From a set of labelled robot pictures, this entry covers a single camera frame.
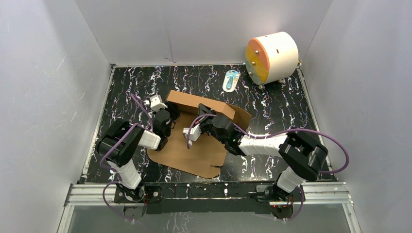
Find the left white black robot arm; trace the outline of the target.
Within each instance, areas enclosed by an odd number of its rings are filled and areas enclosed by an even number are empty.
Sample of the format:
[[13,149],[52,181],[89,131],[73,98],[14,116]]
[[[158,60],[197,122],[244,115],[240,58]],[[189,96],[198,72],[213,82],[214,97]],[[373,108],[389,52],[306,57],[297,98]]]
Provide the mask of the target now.
[[96,151],[107,161],[109,169],[120,176],[118,187],[126,191],[131,201],[139,202],[145,196],[141,175],[132,159],[137,147],[161,151],[179,117],[177,104],[166,101],[165,107],[154,113],[152,130],[118,119],[98,141]]

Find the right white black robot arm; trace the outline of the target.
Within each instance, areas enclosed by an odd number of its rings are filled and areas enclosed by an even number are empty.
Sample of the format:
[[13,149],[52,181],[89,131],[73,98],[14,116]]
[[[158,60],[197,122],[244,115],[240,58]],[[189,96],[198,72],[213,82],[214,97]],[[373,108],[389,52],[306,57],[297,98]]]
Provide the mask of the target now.
[[232,155],[272,155],[288,164],[274,184],[274,196],[286,201],[305,181],[317,180],[328,155],[327,148],[312,138],[307,129],[291,129],[271,135],[256,135],[243,130],[226,115],[200,103],[198,116],[186,133],[187,147],[200,135],[213,136]]

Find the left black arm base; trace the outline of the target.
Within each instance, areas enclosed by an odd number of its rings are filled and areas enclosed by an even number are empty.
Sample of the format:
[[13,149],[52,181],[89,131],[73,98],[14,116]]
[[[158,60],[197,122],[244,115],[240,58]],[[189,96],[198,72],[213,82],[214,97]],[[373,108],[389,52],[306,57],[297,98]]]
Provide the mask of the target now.
[[121,206],[120,213],[126,220],[138,220],[145,214],[149,204],[158,204],[162,199],[162,188],[159,185],[139,184],[135,189],[119,183],[115,186],[113,202]]

